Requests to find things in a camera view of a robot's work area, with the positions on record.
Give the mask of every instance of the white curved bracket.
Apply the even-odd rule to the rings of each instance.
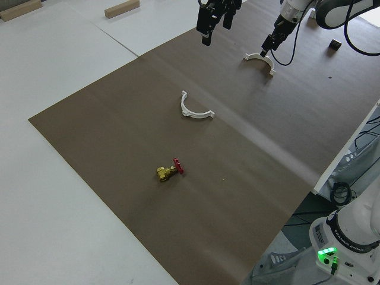
[[[246,61],[248,61],[250,59],[260,59],[262,61],[265,61],[271,67],[271,71],[269,72],[269,74],[273,76],[276,73],[276,71],[274,70],[274,63],[270,59],[269,56],[266,56],[266,57],[263,58],[259,53],[252,53],[250,55],[246,53],[245,56],[244,56],[244,59]]]
[[[180,101],[180,106],[182,108],[182,114],[185,117],[192,117],[195,119],[203,119],[203,118],[207,118],[207,117],[214,118],[215,117],[215,113],[211,110],[208,112],[205,112],[205,113],[195,113],[195,112],[190,111],[188,108],[186,108],[185,103],[184,103],[184,101],[187,97],[188,97],[187,92],[182,90],[182,99]]]

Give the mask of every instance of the brown paper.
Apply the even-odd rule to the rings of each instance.
[[[308,23],[273,79],[243,61],[277,15],[245,3],[211,47],[191,30],[30,119],[179,284],[239,284],[316,182],[279,155],[320,175],[378,99],[378,59],[327,53],[339,31]],[[183,117],[182,90],[216,117]],[[173,157],[185,174],[159,182]]]

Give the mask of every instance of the wooden block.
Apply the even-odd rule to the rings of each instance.
[[[115,16],[128,12],[130,10],[140,7],[140,0],[129,0],[114,7],[108,8],[104,11],[106,17],[111,19]]]
[[[0,12],[0,18],[2,18],[3,21],[6,22],[26,13],[32,12],[41,7],[41,0],[30,0],[28,2],[22,3],[20,5]]]

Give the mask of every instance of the red handle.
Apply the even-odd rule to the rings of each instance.
[[[181,164],[179,163],[179,160],[178,159],[173,159],[173,161],[174,161],[174,166],[177,168],[178,172],[180,174],[183,174],[184,169],[182,168]]]

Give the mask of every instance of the brass valve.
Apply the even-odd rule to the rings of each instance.
[[[179,163],[178,159],[173,159],[173,161],[175,166],[170,166],[168,168],[157,168],[157,175],[159,176],[161,182],[168,180],[169,177],[171,177],[177,172],[179,172],[180,174],[183,173],[183,168],[181,167],[181,164]]]

